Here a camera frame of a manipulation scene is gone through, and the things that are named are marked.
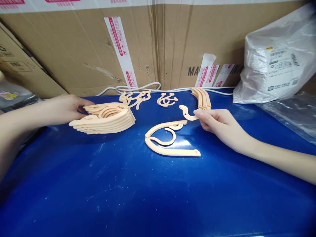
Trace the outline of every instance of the clear plastic bag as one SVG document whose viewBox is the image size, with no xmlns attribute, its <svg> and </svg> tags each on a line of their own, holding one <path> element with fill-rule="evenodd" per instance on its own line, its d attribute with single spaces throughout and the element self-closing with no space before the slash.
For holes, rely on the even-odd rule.
<svg viewBox="0 0 316 237">
<path fill-rule="evenodd" d="M 315 8 L 307 4 L 251 32 L 233 103 L 266 103 L 297 93 L 316 72 Z"/>
<path fill-rule="evenodd" d="M 257 106 L 316 145 L 316 96 L 301 92 L 290 98 L 257 104 Z"/>
</svg>

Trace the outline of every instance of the scratch mark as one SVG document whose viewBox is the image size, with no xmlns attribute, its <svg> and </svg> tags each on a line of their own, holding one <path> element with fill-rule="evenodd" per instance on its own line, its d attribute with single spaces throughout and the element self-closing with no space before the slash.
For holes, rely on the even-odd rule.
<svg viewBox="0 0 316 237">
<path fill-rule="evenodd" d="M 109 78 L 114 79 L 114 80 L 117 80 L 117 82 L 123 83 L 123 84 L 126 85 L 126 82 L 125 82 L 123 79 L 120 79 L 120 78 L 118 78 L 118 77 L 113 76 L 112 73 L 110 73 L 109 71 L 105 70 L 104 68 L 96 67 L 96 66 L 91 66 L 91 65 L 89 65 L 89 64 L 87 64 L 87 63 L 84 63 L 83 65 L 86 66 L 86 67 L 88 67 L 88 68 L 90 68 L 90 69 L 95 69 L 95 70 L 97 70 L 97 71 L 99 71 L 99 72 L 102 72 L 104 75 L 108 76 Z"/>
</svg>

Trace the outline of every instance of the barcode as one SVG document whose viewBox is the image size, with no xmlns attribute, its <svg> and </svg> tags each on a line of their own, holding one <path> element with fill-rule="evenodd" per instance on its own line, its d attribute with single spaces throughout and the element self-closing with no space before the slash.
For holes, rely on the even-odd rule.
<svg viewBox="0 0 316 237">
<path fill-rule="evenodd" d="M 275 53 L 272 53 L 270 54 L 270 56 L 275 56 L 275 55 L 278 55 L 278 54 L 282 54 L 282 53 L 285 53 L 286 51 L 285 50 L 282 50 L 282 51 L 279 51 L 279 52 L 275 52 Z"/>
<path fill-rule="evenodd" d="M 291 54 L 291 58 L 292 58 L 292 61 L 294 63 L 295 66 L 299 66 L 299 63 L 297 62 L 297 59 L 295 57 L 295 54 Z"/>
<path fill-rule="evenodd" d="M 292 85 L 296 85 L 298 82 L 299 82 L 299 80 L 296 79 L 296 80 L 294 80 L 294 81 L 292 82 Z"/>
<path fill-rule="evenodd" d="M 20 63 L 18 63 L 18 62 L 13 62 L 13 63 L 10 63 L 12 66 L 21 66 L 21 64 Z"/>
</svg>

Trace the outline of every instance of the hand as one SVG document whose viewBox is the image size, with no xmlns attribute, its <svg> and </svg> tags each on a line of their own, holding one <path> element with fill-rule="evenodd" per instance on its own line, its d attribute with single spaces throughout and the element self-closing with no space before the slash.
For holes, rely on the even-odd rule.
<svg viewBox="0 0 316 237">
<path fill-rule="evenodd" d="M 22 109 L 16 110 L 25 122 L 29 122 L 30 129 L 57 125 L 79 120 L 87 116 L 78 112 L 85 112 L 83 106 L 94 105 L 93 102 L 75 95 L 60 95 Z"/>
<path fill-rule="evenodd" d="M 223 143 L 244 154 L 255 140 L 248 135 L 226 109 L 195 110 L 202 128 L 214 133 Z"/>
</svg>

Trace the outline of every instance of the white plastic bag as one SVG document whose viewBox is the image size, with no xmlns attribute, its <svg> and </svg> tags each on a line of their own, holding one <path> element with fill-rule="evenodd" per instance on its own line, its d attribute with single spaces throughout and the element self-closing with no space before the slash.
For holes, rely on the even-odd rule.
<svg viewBox="0 0 316 237">
<path fill-rule="evenodd" d="M 233 103 L 294 95 L 316 72 L 315 9 L 307 4 L 246 36 L 245 68 Z"/>
</svg>

